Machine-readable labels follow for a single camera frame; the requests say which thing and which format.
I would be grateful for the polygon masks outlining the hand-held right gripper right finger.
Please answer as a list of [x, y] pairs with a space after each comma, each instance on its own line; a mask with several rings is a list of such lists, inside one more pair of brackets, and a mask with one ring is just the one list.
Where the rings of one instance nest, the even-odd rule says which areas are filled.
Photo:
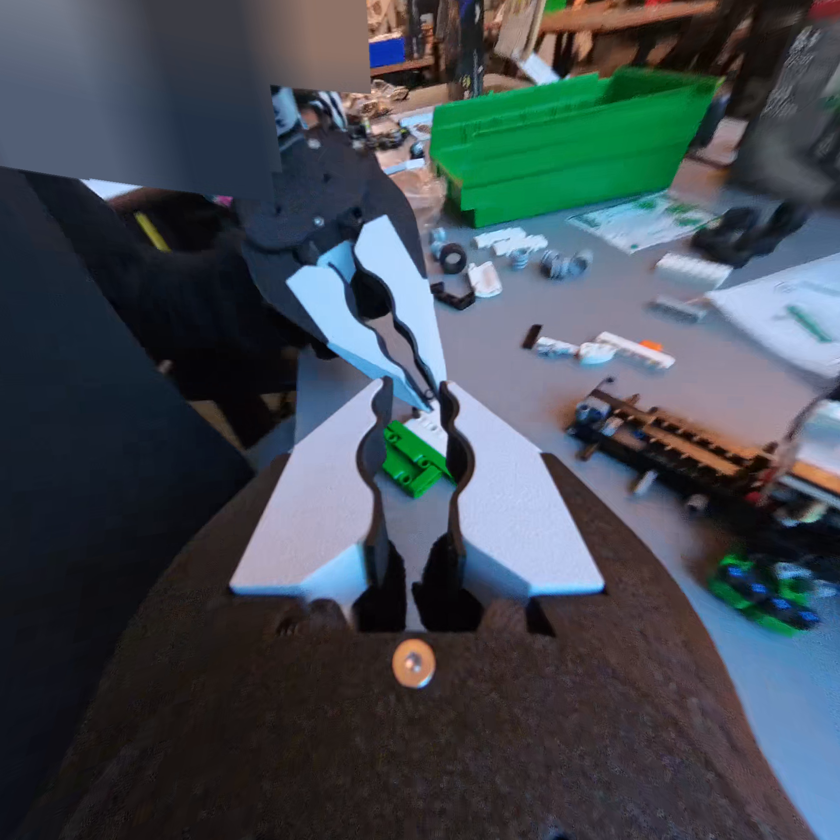
[[595, 595], [604, 577], [543, 452], [460, 385], [440, 386], [455, 588], [478, 601]]

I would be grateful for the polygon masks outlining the green plastic bin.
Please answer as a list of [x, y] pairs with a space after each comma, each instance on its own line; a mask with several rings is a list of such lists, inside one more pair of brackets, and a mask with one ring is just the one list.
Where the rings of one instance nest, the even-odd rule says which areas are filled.
[[670, 187], [719, 77], [622, 66], [453, 101], [429, 156], [473, 228]]

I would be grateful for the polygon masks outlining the clear plastic bags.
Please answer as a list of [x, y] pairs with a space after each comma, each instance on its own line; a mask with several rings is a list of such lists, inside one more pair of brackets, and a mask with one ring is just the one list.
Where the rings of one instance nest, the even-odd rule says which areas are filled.
[[411, 206], [422, 235], [438, 227], [445, 210], [448, 183], [444, 177], [424, 167], [389, 175]]

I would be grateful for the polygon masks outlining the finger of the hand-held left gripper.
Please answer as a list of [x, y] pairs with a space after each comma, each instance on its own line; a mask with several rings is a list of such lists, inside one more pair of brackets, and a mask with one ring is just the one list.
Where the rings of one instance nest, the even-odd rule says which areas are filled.
[[353, 255], [363, 273], [385, 290], [395, 327], [410, 344], [416, 369], [426, 383], [424, 393], [438, 397], [448, 374], [434, 296], [388, 216], [361, 227]]
[[380, 334], [362, 323], [348, 302], [350, 288], [332, 267], [305, 266], [287, 286], [322, 334], [322, 342], [371, 380], [392, 381], [394, 395], [421, 412], [432, 409], [434, 398], [425, 394], [406, 368], [391, 357]]

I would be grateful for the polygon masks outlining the white lego brick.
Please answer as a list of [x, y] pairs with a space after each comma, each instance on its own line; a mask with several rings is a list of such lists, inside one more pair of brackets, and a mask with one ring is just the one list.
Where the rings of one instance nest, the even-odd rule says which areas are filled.
[[544, 251], [548, 240], [540, 234], [528, 234], [522, 227], [505, 227], [478, 234], [472, 239], [477, 250], [489, 249], [495, 256], [526, 255]]

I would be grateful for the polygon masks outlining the person's black top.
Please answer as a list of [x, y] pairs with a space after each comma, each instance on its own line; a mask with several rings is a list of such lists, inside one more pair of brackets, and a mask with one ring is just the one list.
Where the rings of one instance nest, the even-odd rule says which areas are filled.
[[2, 838], [154, 580], [252, 472], [2, 168]]

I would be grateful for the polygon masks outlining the green blue lego assembly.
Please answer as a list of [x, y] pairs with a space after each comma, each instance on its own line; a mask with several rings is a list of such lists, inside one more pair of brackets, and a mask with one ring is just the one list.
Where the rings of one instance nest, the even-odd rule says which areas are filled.
[[707, 588], [752, 624], [775, 634], [795, 637], [822, 623], [812, 605], [813, 574], [769, 555], [725, 555], [709, 574]]

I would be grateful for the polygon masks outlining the person's left forearm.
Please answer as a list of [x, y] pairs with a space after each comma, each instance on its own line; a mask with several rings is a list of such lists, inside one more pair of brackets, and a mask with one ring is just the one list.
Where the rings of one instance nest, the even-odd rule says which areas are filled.
[[253, 282], [235, 234], [203, 251], [165, 253], [134, 237], [81, 182], [23, 171], [103, 296], [193, 401], [262, 396], [295, 386], [288, 349], [333, 354], [271, 307]]

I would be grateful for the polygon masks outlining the grey lego beam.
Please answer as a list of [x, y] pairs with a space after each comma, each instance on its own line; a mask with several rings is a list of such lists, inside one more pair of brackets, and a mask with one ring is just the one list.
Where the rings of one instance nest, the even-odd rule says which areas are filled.
[[692, 324], [701, 322], [709, 311], [708, 305], [702, 299], [686, 301], [668, 296], [657, 296], [647, 307], [664, 317]]

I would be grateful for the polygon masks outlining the green lego piece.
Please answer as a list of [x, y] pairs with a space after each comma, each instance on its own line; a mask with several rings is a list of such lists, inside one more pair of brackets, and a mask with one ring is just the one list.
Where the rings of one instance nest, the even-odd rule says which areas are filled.
[[391, 421], [383, 433], [383, 471], [402, 492], [418, 499], [442, 478], [455, 483], [446, 463], [446, 434], [436, 423], [415, 417], [401, 423]]

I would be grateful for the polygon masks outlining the instruction booklet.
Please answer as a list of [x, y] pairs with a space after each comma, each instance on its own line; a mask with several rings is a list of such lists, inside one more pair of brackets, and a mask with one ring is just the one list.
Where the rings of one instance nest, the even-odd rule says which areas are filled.
[[783, 361], [823, 379], [838, 377], [838, 254], [712, 290], [705, 299]]

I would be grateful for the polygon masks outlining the dark tall box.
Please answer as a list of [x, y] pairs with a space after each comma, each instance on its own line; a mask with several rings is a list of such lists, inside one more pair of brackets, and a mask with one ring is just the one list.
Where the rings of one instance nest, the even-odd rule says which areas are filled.
[[484, 91], [485, 3], [440, 1], [435, 34], [450, 102], [477, 98]]

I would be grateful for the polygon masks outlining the white beam with orange pin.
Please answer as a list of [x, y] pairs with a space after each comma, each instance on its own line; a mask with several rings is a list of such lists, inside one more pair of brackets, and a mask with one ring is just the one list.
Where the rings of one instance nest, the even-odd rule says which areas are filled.
[[667, 371], [676, 364], [676, 359], [662, 351], [658, 346], [650, 346], [602, 331], [593, 341], [582, 343], [576, 351], [576, 357], [582, 364], [606, 364], [616, 357], [624, 357], [647, 367]]

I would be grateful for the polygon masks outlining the lego truck model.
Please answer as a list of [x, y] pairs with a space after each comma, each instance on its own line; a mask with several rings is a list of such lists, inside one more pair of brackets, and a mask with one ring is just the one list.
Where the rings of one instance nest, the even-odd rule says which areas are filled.
[[638, 395], [620, 398], [606, 389], [612, 383], [606, 378], [574, 408], [566, 433], [580, 444], [579, 460], [601, 452], [633, 468], [636, 495], [661, 481], [690, 509], [838, 531], [838, 392], [811, 401], [781, 438], [756, 448], [643, 408]]

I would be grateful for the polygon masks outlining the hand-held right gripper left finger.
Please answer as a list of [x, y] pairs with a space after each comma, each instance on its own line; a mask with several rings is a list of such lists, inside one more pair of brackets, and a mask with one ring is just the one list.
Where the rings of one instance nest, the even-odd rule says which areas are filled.
[[350, 609], [382, 588], [389, 539], [375, 478], [393, 381], [368, 384], [291, 450], [229, 588]]

